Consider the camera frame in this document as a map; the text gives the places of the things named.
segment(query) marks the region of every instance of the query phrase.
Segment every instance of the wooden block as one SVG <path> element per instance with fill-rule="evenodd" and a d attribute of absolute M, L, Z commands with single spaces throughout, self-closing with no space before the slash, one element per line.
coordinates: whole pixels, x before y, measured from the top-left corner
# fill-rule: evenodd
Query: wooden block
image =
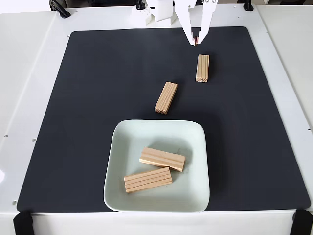
<path fill-rule="evenodd" d="M 171 169 L 182 172 L 184 168 L 185 157 L 183 155 L 144 147 L 139 161 L 141 163 L 150 165 L 168 166 Z"/>
<path fill-rule="evenodd" d="M 126 192 L 136 192 L 143 189 L 169 185 L 172 181 L 170 168 L 161 168 L 135 175 L 125 176 Z"/>
<path fill-rule="evenodd" d="M 209 55 L 199 55 L 196 82 L 207 82 L 209 77 Z"/>
<path fill-rule="evenodd" d="M 157 113 L 167 114 L 167 111 L 170 108 L 176 90 L 177 90 L 176 83 L 171 82 L 165 83 L 160 98 L 158 99 L 155 106 L 155 111 Z"/>

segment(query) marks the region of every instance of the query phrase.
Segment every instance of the white tabletop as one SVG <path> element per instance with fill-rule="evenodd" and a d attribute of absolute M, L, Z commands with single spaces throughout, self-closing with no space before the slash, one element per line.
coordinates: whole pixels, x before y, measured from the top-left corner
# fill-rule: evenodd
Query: white tabletop
<path fill-rule="evenodd" d="M 313 64 L 313 47 L 310 38 L 313 38 L 313 7 L 283 7 L 283 6 L 260 6 L 257 7 L 285 66 L 286 72 L 295 88 L 297 96 L 301 101 L 304 111 L 309 117 L 309 122 L 313 123 L 313 93 L 309 92 L 310 84 L 313 83 L 313 72 L 309 64 Z M 46 37 L 47 30 L 51 23 L 55 21 L 55 14 L 46 13 L 22 13 L 13 15 L 0 15 L 0 19 L 10 18 L 12 22 L 6 25 L 0 24 L 0 31 L 10 29 L 10 35 L 5 34 L 5 43 L 8 48 L 15 48 L 14 56 L 5 63 L 0 56 L 1 71 L 5 77 L 13 76 L 14 83 L 9 83 L 0 79 L 0 93 L 5 92 L 7 106 L 16 106 L 21 97 L 24 85 L 29 78 L 32 66 L 38 59 L 37 53 L 42 49 L 42 41 Z M 25 30 L 17 30 L 16 24 L 20 22 Z M 31 24 L 37 24 L 37 30 L 33 30 L 34 37 L 26 34 L 27 27 L 32 29 Z M 2 47 L 4 53 L 9 54 L 9 50 Z M 24 71 L 15 71 L 12 66 L 14 58 L 23 65 Z M 10 109 L 6 121 L 0 124 L 5 133 L 10 127 L 10 116 L 16 110 Z M 48 214 L 35 215 L 35 234 L 62 235 L 62 234 L 86 234 L 86 233 L 109 233 L 109 234 L 159 234 L 159 233 L 180 233 L 180 234 L 277 234 L 287 235 L 290 233 L 292 225 L 292 210 L 286 211 L 247 211 L 247 212 L 202 212 L 197 214 L 120 214 L 120 213 L 92 213 L 92 214 Z M 14 234 L 12 218 L 14 213 L 0 215 L 0 231 L 3 234 Z"/>

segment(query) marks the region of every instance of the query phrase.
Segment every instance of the white square bowl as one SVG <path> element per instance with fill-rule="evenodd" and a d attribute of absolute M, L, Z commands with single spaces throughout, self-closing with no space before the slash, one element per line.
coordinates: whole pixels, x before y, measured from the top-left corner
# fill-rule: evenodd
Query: white square bowl
<path fill-rule="evenodd" d="M 124 176 L 159 169 L 139 162 L 143 147 L 186 157 L 183 172 L 171 170 L 173 183 L 138 192 L 125 191 Z M 104 202 L 118 212 L 201 212 L 210 198 L 203 128 L 183 120 L 126 120 L 114 130 Z"/>

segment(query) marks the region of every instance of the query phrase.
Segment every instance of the black clamp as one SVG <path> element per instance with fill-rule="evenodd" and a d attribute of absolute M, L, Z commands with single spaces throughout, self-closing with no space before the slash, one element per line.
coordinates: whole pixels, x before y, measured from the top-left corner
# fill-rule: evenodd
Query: black clamp
<path fill-rule="evenodd" d="M 56 0 L 50 0 L 49 1 L 49 5 L 51 8 L 51 11 L 57 11 L 60 13 L 60 16 L 62 18 L 67 18 L 70 17 L 70 13 L 68 11 L 66 11 L 61 4 L 59 4 Z"/>
<path fill-rule="evenodd" d="M 245 0 L 244 10 L 245 11 L 253 11 L 253 6 L 251 4 L 251 0 Z"/>
<path fill-rule="evenodd" d="M 136 0 L 136 9 L 137 10 L 146 9 L 146 5 L 142 2 L 142 0 Z"/>

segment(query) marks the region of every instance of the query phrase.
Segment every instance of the black rubber mat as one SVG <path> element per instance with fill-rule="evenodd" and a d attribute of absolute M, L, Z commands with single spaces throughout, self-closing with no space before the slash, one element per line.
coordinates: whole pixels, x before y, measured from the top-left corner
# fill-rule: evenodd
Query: black rubber mat
<path fill-rule="evenodd" d="M 195 82 L 198 54 L 209 82 Z M 154 112 L 166 81 L 167 115 Z M 205 131 L 207 211 L 301 209 L 311 202 L 248 30 L 73 32 L 27 170 L 18 210 L 111 212 L 103 200 L 113 131 L 126 119 L 182 119 Z"/>

